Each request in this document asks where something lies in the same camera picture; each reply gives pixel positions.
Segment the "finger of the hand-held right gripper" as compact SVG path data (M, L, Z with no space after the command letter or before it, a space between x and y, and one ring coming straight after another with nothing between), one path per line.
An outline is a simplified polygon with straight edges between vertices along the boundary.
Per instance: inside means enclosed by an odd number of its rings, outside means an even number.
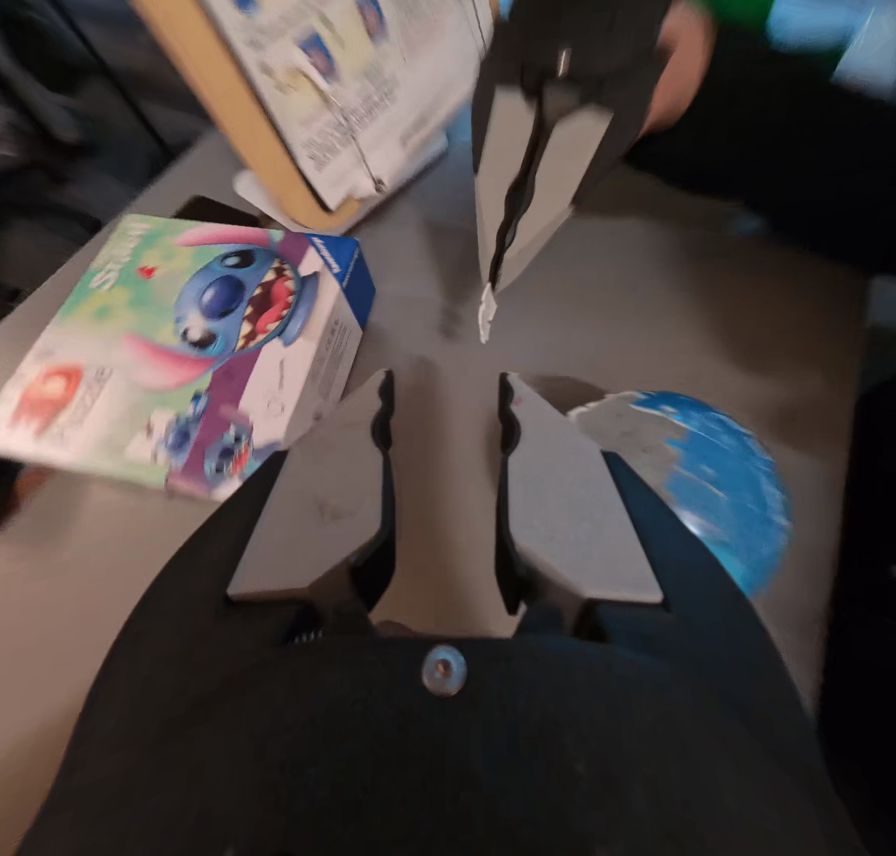
M478 258L483 283L501 288L509 257L525 251L538 229L533 212L539 152L539 99L498 87L476 171Z
M554 125L534 172L529 206L517 213L507 234L499 235L497 289L518 279L573 213L575 193L613 116L606 107L584 107Z

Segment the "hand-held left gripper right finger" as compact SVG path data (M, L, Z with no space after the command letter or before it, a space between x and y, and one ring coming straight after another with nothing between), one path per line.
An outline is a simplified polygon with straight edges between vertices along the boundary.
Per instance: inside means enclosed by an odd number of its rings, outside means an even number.
M516 373L498 384L496 577L515 615L575 603L659 605L663 594L599 445Z

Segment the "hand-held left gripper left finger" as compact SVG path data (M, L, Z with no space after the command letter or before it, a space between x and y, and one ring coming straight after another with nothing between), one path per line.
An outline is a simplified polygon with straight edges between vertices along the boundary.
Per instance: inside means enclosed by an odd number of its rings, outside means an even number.
M287 452L228 586L233 603L372 612L396 564L395 382L377 370Z

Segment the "blue puzzle ball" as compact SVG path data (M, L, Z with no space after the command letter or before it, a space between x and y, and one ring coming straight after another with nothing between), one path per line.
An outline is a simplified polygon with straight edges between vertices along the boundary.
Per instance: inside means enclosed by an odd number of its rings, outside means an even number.
M671 391L606 395L566 415L659 495L745 596L761 593L778 571L792 525L777 465L752 432Z

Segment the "printed instruction sheet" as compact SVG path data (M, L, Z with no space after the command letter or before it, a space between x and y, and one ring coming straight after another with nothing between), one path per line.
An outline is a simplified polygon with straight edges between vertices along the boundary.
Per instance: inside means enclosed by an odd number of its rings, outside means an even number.
M328 210L394 186L474 89L489 0L198 0Z

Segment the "person's right hand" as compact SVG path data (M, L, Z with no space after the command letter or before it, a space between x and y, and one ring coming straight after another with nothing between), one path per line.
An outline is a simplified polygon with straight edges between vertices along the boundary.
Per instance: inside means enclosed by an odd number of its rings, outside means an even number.
M666 56L640 137L677 124L695 100L711 64L718 27L700 0L673 0L658 36Z

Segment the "printed puzzle box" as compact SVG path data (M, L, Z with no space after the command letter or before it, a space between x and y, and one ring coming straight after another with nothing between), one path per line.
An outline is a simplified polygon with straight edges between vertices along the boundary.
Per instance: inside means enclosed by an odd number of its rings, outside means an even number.
M357 239L125 216L2 388L2 458L225 501L341 400L374 300Z

